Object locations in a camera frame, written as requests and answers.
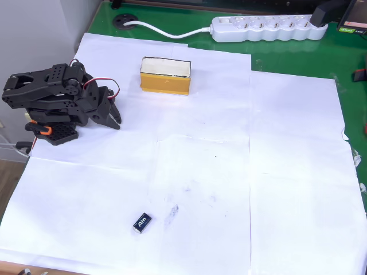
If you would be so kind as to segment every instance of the red wire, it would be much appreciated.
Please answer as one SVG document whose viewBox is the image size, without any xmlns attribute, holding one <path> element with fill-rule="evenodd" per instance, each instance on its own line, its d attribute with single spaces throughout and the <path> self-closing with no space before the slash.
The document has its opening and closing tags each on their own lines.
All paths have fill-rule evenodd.
<svg viewBox="0 0 367 275">
<path fill-rule="evenodd" d="M 33 149 L 34 145 L 36 144 L 36 141 L 37 141 L 37 137 L 34 138 L 31 150 Z"/>
<path fill-rule="evenodd" d="M 112 79 L 112 78 L 109 78 L 109 77 L 95 77 L 95 78 L 92 78 L 91 80 L 88 80 L 84 85 L 83 85 L 83 89 L 85 90 L 85 87 L 93 82 L 93 81 L 96 81 L 96 80 L 112 80 L 114 83 L 116 83 L 117 87 L 119 88 L 117 93 L 115 93 L 113 96 L 107 96 L 108 99 L 114 99 L 120 92 L 120 86 L 119 84 L 116 82 L 116 80 Z"/>
<path fill-rule="evenodd" d="M 77 62 L 79 62 L 79 60 L 78 59 L 76 59 L 76 58 L 74 58 L 74 59 L 71 59 L 71 61 L 70 61 L 70 63 L 69 63 L 69 66 L 71 66 L 71 64 L 73 63 L 73 61 L 77 61 Z"/>
</svg>

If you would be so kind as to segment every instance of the yellow box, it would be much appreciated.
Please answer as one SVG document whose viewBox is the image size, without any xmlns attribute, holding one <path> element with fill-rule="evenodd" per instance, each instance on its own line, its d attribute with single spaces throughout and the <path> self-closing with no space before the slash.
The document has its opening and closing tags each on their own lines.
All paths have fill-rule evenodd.
<svg viewBox="0 0 367 275">
<path fill-rule="evenodd" d="M 140 86 L 148 92 L 188 95 L 190 74 L 190 61 L 144 57 L 140 69 Z"/>
</svg>

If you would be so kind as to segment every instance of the small black block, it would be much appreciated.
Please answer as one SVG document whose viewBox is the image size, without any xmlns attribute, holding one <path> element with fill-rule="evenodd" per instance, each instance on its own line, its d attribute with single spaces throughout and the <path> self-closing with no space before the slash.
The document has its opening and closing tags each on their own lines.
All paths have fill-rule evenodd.
<svg viewBox="0 0 367 275">
<path fill-rule="evenodd" d="M 148 223 L 150 223 L 151 217 L 147 214 L 143 213 L 140 218 L 135 222 L 133 228 L 136 232 L 141 233 L 147 227 Z"/>
</svg>

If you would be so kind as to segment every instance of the red object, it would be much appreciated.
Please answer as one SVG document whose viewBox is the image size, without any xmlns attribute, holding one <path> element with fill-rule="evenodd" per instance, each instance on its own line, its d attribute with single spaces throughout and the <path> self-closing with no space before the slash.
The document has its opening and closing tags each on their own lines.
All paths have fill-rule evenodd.
<svg viewBox="0 0 367 275">
<path fill-rule="evenodd" d="M 119 92 L 120 92 L 120 86 L 119 86 L 119 84 L 116 82 L 116 80 L 114 80 L 114 79 L 112 79 L 112 78 L 110 78 L 110 77 L 95 77 L 95 78 L 92 78 L 91 80 L 87 81 L 87 82 L 84 84 L 83 89 L 85 90 L 85 87 L 86 87 L 89 83 L 91 83 L 91 82 L 93 82 L 93 81 L 96 81 L 96 80 L 112 80 L 114 83 L 116 83 L 116 85 L 117 85 L 117 87 L 118 87 L 119 89 L 117 90 L 117 92 L 116 92 L 113 96 L 107 96 L 107 98 L 108 98 L 108 99 L 113 99 L 114 97 L 116 97 L 116 96 L 119 94 Z"/>
</svg>

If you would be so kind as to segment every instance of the robotic arm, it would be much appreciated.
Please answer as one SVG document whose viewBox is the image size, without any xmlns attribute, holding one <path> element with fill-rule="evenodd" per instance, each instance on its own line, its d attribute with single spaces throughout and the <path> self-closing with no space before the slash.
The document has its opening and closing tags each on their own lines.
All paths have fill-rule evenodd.
<svg viewBox="0 0 367 275">
<path fill-rule="evenodd" d="M 95 123 L 120 129 L 121 116 L 114 92 L 98 87 L 84 65 L 74 62 L 51 69 L 13 74 L 7 80 L 2 100 L 11 108 L 26 108 L 32 121 L 25 129 L 39 139 L 59 145 L 76 139 L 75 127 Z"/>
</svg>

